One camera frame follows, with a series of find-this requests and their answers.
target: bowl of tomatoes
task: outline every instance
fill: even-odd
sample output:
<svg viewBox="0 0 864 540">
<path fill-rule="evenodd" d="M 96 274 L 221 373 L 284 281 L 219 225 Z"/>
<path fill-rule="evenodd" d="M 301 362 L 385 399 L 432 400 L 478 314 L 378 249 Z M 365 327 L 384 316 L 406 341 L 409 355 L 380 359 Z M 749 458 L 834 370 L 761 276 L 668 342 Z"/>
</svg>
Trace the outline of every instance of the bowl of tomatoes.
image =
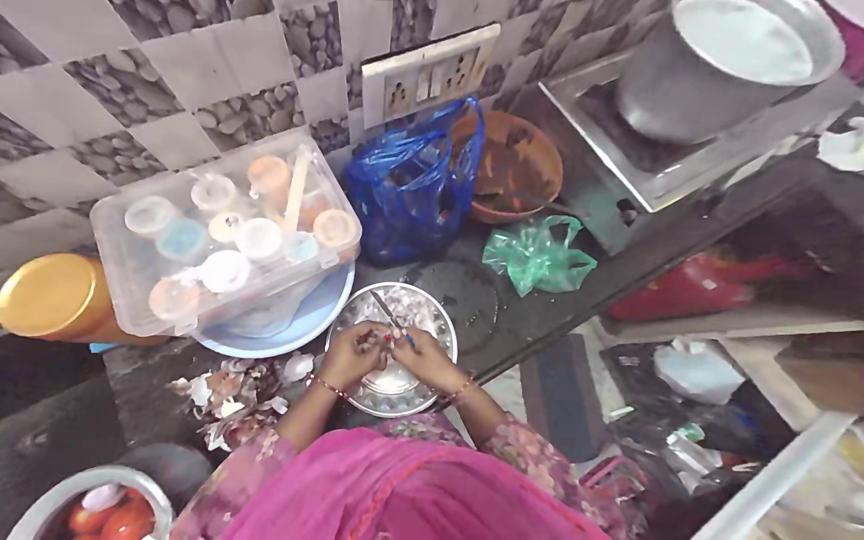
<svg viewBox="0 0 864 540">
<path fill-rule="evenodd" d="M 7 540 L 165 540 L 174 517 L 169 498 L 147 474 L 107 465 L 55 485 Z"/>
</svg>

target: clear plastic container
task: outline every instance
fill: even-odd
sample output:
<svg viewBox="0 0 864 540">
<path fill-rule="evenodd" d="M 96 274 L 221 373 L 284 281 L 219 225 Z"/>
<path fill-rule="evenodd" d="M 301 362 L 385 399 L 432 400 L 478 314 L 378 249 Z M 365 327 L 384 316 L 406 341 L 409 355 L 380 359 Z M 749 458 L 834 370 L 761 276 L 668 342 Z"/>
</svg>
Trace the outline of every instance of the clear plastic container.
<svg viewBox="0 0 864 540">
<path fill-rule="evenodd" d="M 136 225 L 137 209 L 150 223 Z M 307 133 L 139 181 L 96 203 L 90 217 L 115 318 L 135 336 L 182 336 L 273 310 L 279 291 L 356 257 L 362 236 Z"/>
</svg>

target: bangle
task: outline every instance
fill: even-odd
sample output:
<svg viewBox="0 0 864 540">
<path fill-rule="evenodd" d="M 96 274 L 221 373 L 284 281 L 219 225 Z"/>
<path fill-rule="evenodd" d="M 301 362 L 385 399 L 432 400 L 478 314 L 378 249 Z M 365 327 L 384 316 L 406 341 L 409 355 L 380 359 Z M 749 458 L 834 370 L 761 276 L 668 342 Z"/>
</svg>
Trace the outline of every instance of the bangle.
<svg viewBox="0 0 864 540">
<path fill-rule="evenodd" d="M 349 394 L 343 392 L 342 390 L 336 388 L 335 386 L 332 386 L 331 384 L 326 382 L 326 380 L 324 378 L 322 378 L 320 376 L 316 376 L 314 373 L 309 374 L 309 380 L 310 381 L 318 381 L 319 383 L 321 383 L 321 385 L 323 387 L 326 387 L 329 390 L 335 392 L 335 395 L 339 396 L 340 398 L 342 398 L 344 400 L 349 399 Z"/>
<path fill-rule="evenodd" d="M 474 381 L 475 374 L 473 372 L 468 372 L 468 379 L 465 380 L 465 384 L 462 385 L 461 388 L 450 394 L 445 398 L 447 403 L 456 403 L 459 400 L 459 395 L 466 391 L 466 388 L 469 388 L 475 383 Z"/>
</svg>

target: tomato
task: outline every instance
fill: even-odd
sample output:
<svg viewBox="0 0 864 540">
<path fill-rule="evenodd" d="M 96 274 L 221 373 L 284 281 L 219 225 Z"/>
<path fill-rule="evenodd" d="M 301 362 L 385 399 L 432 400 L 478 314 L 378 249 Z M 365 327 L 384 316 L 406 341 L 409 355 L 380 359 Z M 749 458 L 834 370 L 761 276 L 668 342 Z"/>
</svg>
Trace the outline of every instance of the tomato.
<svg viewBox="0 0 864 540">
<path fill-rule="evenodd" d="M 135 487 L 126 487 L 126 499 L 134 501 L 145 501 L 145 496 Z"/>
<path fill-rule="evenodd" d="M 69 529 L 75 534 L 90 534 L 102 531 L 102 526 L 109 521 L 118 507 L 106 508 L 101 512 L 90 512 L 78 503 L 69 516 Z"/>
<path fill-rule="evenodd" d="M 144 498 L 116 508 L 102 527 L 101 540 L 141 540 L 155 528 L 152 507 Z"/>
</svg>

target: socket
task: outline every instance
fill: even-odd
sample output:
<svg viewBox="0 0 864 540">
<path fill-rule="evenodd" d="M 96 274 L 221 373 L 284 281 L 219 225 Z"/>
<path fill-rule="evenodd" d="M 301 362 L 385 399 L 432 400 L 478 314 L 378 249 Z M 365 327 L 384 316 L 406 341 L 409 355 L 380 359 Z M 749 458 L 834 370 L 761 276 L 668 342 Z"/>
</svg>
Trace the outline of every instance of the socket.
<svg viewBox="0 0 864 540">
<path fill-rule="evenodd" d="M 475 92 L 501 26 L 443 39 L 362 65 L 365 127 L 402 118 Z"/>
</svg>

